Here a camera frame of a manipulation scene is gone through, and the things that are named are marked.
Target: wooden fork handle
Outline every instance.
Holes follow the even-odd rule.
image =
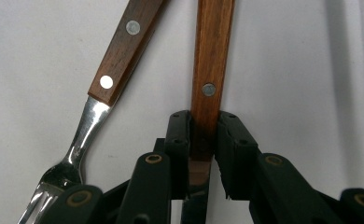
[[[213,155],[233,9],[234,0],[199,0],[190,109],[194,161],[210,161]]]
[[[112,106],[124,89],[168,0],[130,0],[90,86],[89,95]]]

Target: fork tine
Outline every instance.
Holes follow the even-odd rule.
[[[56,201],[57,198],[58,198],[57,196],[46,193],[46,198],[42,204],[42,207],[37,213],[34,224],[40,223],[40,219],[42,218],[43,214],[45,214],[45,212],[48,210],[49,207],[51,207],[51,205]]]
[[[28,219],[30,218],[31,214],[34,212],[37,203],[40,201],[43,195],[43,190],[40,188],[36,188],[31,201],[28,203],[27,208],[25,209],[24,213],[22,214],[18,224],[25,224]]]

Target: stainless steel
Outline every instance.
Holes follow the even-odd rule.
[[[217,90],[217,88],[212,83],[207,83],[207,84],[203,85],[203,89],[202,89],[203,94],[205,96],[213,96],[215,94],[216,90]]]
[[[141,26],[139,25],[138,21],[129,21],[126,24],[126,30],[130,35],[138,35],[139,31],[141,30]]]
[[[28,221],[39,223],[40,218],[61,193],[83,183],[81,161],[111,109],[111,106],[89,96],[68,152],[60,163],[48,169],[42,176],[19,224]]]

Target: silver rivet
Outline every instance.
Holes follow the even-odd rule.
[[[101,87],[103,87],[104,89],[111,88],[113,86],[112,77],[109,77],[109,76],[101,77],[100,84],[101,84]]]
[[[139,25],[138,21],[129,21],[126,24],[127,33],[130,35],[138,35],[141,26]]]
[[[203,85],[203,94],[205,96],[213,96],[216,90],[217,88],[215,88],[214,84],[212,83],[207,83]]]

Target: fork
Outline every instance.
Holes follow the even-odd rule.
[[[64,158],[39,180],[19,224],[31,220],[40,223],[43,214],[66,189],[83,184],[80,171],[83,156],[121,95],[167,2],[130,0],[89,88],[72,144]]]

